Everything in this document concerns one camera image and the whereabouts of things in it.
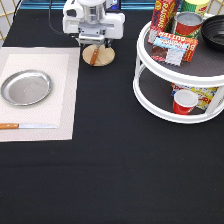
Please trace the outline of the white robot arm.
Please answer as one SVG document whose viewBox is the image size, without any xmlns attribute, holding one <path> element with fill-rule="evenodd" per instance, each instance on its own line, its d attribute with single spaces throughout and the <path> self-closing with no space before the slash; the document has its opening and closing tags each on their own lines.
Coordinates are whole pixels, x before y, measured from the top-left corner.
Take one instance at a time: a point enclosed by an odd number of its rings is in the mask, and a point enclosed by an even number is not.
<svg viewBox="0 0 224 224">
<path fill-rule="evenodd" d="M 107 12 L 116 0 L 67 0 L 63 8 L 63 32 L 80 40 L 121 39 L 125 15 Z"/>
</svg>

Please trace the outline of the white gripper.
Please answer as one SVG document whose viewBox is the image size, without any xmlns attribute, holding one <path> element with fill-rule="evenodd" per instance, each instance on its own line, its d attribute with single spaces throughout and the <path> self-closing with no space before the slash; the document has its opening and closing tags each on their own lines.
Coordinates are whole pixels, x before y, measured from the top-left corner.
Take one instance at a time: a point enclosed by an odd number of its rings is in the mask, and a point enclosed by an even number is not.
<svg viewBox="0 0 224 224">
<path fill-rule="evenodd" d="M 121 39 L 125 15 L 107 12 L 117 0 L 67 0 L 63 8 L 63 32 L 98 36 L 105 39 Z"/>
</svg>

